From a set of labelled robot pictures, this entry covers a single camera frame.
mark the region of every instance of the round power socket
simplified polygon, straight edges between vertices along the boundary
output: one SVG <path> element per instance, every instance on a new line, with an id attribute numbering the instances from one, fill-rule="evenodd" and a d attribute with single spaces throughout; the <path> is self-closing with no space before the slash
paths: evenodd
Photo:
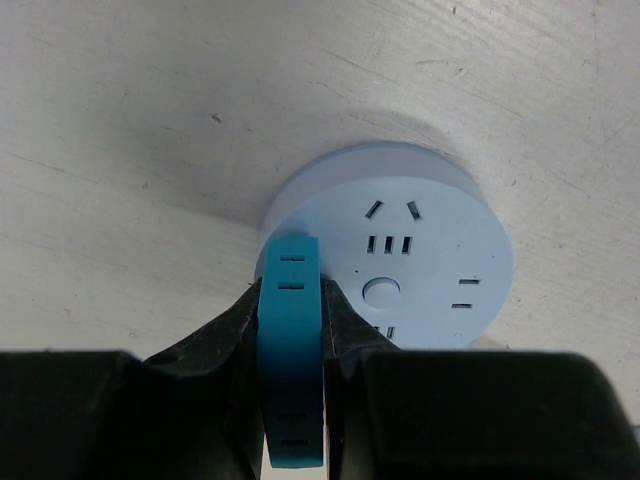
<path id="1" fill-rule="evenodd" d="M 318 237 L 322 273 L 407 349 L 467 346 L 513 277 L 509 238 L 478 186 L 414 145 L 362 145 L 311 163 L 271 205 L 260 258 L 271 239 L 293 235 Z"/>

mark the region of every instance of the horizontal slot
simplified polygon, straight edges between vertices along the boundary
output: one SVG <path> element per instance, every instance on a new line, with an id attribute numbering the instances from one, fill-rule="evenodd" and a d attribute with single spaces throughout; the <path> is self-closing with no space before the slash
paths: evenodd
<path id="1" fill-rule="evenodd" d="M 308 447 L 309 440 L 298 439 L 298 440 L 281 440 L 280 445 L 283 447 Z"/>
<path id="2" fill-rule="evenodd" d="M 384 203 L 382 203 L 380 200 L 376 200 L 376 203 L 374 203 L 373 206 L 369 209 L 365 217 L 371 220 L 373 216 L 376 213 L 378 213 L 383 206 L 384 206 Z"/>
<path id="3" fill-rule="evenodd" d="M 304 290 L 304 283 L 279 283 L 278 290 Z"/>
<path id="4" fill-rule="evenodd" d="M 278 420 L 281 422 L 299 422 L 306 419 L 306 413 L 281 413 L 278 415 Z"/>
<path id="5" fill-rule="evenodd" d="M 384 241 L 384 253 L 392 253 L 393 252 L 393 237 L 387 237 Z"/>
<path id="6" fill-rule="evenodd" d="M 414 222 L 422 220 L 422 215 L 420 215 L 420 210 L 418 210 L 416 202 L 411 201 L 407 203 L 407 207 L 409 207 L 409 212 L 411 213 Z"/>
<path id="7" fill-rule="evenodd" d="M 304 255 L 282 255 L 281 262 L 304 262 Z"/>
<path id="8" fill-rule="evenodd" d="M 411 237 L 404 237 L 404 241 L 402 242 L 402 253 L 404 255 L 409 255 L 409 252 L 411 252 L 412 240 L 413 239 Z"/>

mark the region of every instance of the socket hole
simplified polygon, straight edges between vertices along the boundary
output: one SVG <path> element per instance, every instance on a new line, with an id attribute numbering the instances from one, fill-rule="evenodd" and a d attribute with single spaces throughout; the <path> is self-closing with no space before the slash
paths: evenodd
<path id="1" fill-rule="evenodd" d="M 411 251 L 411 237 L 404 237 L 404 241 L 402 242 L 402 253 L 405 255 L 409 255 Z"/>
<path id="2" fill-rule="evenodd" d="M 384 241 L 384 253 L 393 252 L 393 237 L 387 237 Z"/>
<path id="3" fill-rule="evenodd" d="M 306 413 L 281 413 L 278 415 L 278 420 L 281 422 L 299 422 L 306 419 Z"/>
<path id="4" fill-rule="evenodd" d="M 278 290 L 304 290 L 304 283 L 279 283 Z"/>
<path id="5" fill-rule="evenodd" d="M 281 262 L 304 262 L 304 255 L 282 255 Z"/>
<path id="6" fill-rule="evenodd" d="M 297 440 L 281 440 L 280 445 L 283 447 L 308 447 L 309 440 L 297 439 Z"/>
<path id="7" fill-rule="evenodd" d="M 407 203 L 407 207 L 409 207 L 409 212 L 411 212 L 411 216 L 413 217 L 414 222 L 422 220 L 422 215 L 420 215 L 420 210 L 418 210 L 416 202 L 411 201 Z"/>
<path id="8" fill-rule="evenodd" d="M 380 200 L 376 200 L 376 203 L 374 203 L 373 206 L 369 209 L 365 217 L 371 220 L 373 216 L 376 213 L 378 213 L 383 206 L 384 206 L 384 203 L 382 203 Z"/>

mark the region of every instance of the white button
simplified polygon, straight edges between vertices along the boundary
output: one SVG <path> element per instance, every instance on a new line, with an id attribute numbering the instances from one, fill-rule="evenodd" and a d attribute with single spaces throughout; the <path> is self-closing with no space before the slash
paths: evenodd
<path id="1" fill-rule="evenodd" d="M 362 296 L 370 307 L 384 310 L 392 307 L 398 301 L 400 286 L 391 278 L 374 278 L 364 286 Z"/>

